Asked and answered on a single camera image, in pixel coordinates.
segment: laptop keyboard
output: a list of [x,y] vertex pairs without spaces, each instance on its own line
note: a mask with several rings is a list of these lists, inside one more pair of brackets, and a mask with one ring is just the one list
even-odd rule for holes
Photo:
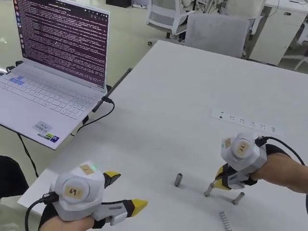
[[24,77],[13,73],[0,76],[0,88],[72,119],[78,119],[98,97],[98,95],[87,93],[78,94],[39,78]]

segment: power strip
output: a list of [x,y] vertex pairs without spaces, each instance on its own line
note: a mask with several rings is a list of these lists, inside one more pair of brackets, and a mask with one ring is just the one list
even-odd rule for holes
[[257,131],[262,131],[270,135],[282,136],[281,131],[277,129],[275,126],[270,126],[265,123],[249,120],[241,116],[236,116],[234,114],[227,113],[226,111],[223,110],[213,109],[211,112],[211,117],[227,121],[233,124],[237,124],[245,128],[251,128]]

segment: floor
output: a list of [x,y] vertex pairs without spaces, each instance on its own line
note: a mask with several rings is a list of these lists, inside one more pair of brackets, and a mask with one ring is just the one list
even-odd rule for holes
[[[164,37],[164,33],[145,24],[146,10],[123,9],[105,5],[104,0],[77,0],[111,12],[110,39],[107,61],[107,83],[113,85],[129,67],[134,67],[150,49],[147,40],[152,37]],[[13,65],[21,60],[15,16],[11,0],[0,0],[0,68]],[[280,67],[292,69],[296,61],[284,60]],[[308,74],[308,64],[302,65],[300,72]],[[35,175],[16,134],[0,127],[0,155],[12,157],[23,170],[29,184]],[[26,146],[42,172],[59,153],[53,152],[32,141],[25,140]],[[18,197],[4,198],[0,204],[0,231],[24,230],[25,209],[17,204]],[[39,217],[32,215],[30,230],[37,230]]]

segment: metal pin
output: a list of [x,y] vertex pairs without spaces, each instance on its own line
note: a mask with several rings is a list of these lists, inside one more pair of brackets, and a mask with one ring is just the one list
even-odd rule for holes
[[204,192],[204,196],[205,196],[205,197],[209,197],[209,196],[211,195],[211,192],[212,192],[214,186],[215,186],[215,185],[212,184],[212,183],[209,185],[209,187],[207,188],[207,190]]
[[244,192],[241,192],[233,201],[232,203],[234,205],[238,205],[239,204],[239,201],[245,196],[245,193]]
[[183,175],[181,173],[179,173],[177,175],[177,178],[175,179],[174,185],[175,187],[179,187],[182,181]]

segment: hand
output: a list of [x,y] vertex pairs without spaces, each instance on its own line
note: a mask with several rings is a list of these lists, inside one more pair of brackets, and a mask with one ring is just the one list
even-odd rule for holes
[[86,217],[76,221],[62,221],[59,216],[46,221],[40,231],[86,231],[93,227],[94,219]]
[[292,191],[308,194],[308,167],[282,153],[269,155],[265,165],[250,177],[253,180],[266,180]]

